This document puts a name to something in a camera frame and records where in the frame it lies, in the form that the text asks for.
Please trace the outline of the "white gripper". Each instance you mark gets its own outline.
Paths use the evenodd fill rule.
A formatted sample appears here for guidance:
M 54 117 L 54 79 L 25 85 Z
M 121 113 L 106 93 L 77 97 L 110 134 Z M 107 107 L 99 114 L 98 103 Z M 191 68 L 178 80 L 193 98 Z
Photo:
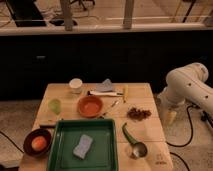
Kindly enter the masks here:
M 173 123 L 177 115 L 177 111 L 168 106 L 164 106 L 162 109 L 162 122 L 165 126 L 169 126 Z

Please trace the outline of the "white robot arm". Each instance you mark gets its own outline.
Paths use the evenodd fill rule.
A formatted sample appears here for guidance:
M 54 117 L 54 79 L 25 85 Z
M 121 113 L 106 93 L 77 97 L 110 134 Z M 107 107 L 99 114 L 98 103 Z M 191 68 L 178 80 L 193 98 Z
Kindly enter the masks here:
M 197 62 L 173 69 L 166 75 L 167 86 L 158 95 L 163 125 L 171 123 L 175 118 L 172 112 L 183 105 L 185 100 L 213 115 L 213 88 L 205 83 L 208 76 L 206 66 Z

